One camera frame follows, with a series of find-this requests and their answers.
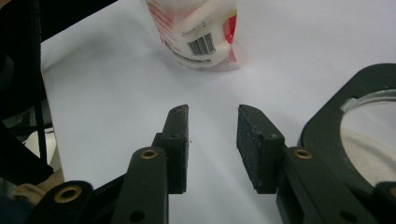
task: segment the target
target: white table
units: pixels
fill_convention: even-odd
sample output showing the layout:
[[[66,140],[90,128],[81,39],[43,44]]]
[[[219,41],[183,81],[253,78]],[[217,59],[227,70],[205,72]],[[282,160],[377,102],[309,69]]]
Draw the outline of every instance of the white table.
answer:
[[[178,66],[151,25],[120,0],[43,43],[42,66],[65,179],[95,188],[125,173],[169,109],[190,106],[188,188],[170,196],[170,223],[281,223],[236,148],[237,107],[259,108],[296,146],[358,71],[396,62],[393,0],[239,1],[243,63],[224,73]]]

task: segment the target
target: brass insert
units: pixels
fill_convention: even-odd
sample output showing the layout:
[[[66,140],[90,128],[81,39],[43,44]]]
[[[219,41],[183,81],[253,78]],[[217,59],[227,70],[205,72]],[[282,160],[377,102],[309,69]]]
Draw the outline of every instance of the brass insert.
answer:
[[[396,198],[396,187],[391,188],[390,190],[390,194]]]
[[[58,191],[54,201],[56,203],[70,203],[74,201],[82,193],[82,189],[78,185],[67,186]]]
[[[154,149],[147,149],[147,150],[144,150],[142,153],[140,153],[140,156],[143,159],[150,160],[150,159],[153,159],[158,156],[158,151],[156,151]]]
[[[294,150],[294,155],[300,159],[309,160],[314,157],[312,153],[305,149],[296,149]]]

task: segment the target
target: barcode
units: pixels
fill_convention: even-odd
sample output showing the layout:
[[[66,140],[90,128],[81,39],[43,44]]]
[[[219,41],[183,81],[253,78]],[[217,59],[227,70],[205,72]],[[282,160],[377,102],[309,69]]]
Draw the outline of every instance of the barcode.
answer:
[[[187,44],[189,45],[193,55],[207,55],[216,52],[215,46],[213,46],[211,33]]]

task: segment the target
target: screw hole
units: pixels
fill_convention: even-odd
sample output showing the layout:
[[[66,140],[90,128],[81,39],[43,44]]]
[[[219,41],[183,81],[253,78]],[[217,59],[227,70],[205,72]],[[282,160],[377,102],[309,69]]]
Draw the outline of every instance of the screw hole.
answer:
[[[82,189],[80,186],[67,186],[58,191],[55,195],[54,201],[56,203],[69,203],[74,201],[81,194]]]
[[[355,215],[353,215],[352,213],[347,212],[347,211],[341,211],[340,217],[343,220],[348,221],[348,222],[352,222],[352,223],[358,222],[358,218]]]
[[[312,159],[312,153],[308,150],[305,149],[297,149],[294,151],[294,155],[298,158],[304,159],[304,160],[308,160],[308,159]]]
[[[396,187],[391,188],[390,190],[390,194],[396,198]]]
[[[148,150],[143,151],[140,154],[140,157],[142,157],[143,159],[149,160],[149,159],[153,159],[157,155],[158,155],[158,152],[156,150],[148,149]]]
[[[131,216],[130,216],[130,220],[133,223],[136,222],[141,222],[143,219],[145,219],[146,214],[142,211],[134,211],[132,212]]]
[[[69,189],[69,190],[63,192],[63,193],[61,194],[61,197],[62,197],[62,198],[70,198],[70,197],[73,197],[76,193],[77,193],[77,192],[76,192],[75,189]]]

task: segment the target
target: black cable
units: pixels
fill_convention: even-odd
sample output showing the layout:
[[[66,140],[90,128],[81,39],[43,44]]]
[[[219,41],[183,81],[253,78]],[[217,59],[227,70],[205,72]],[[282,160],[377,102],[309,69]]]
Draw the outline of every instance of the black cable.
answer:
[[[33,75],[35,76],[35,122],[37,125],[40,160],[47,163],[47,144],[44,130],[43,109],[41,106],[42,76],[41,76],[41,20],[38,0],[30,0],[31,28],[32,28],[32,60]]]

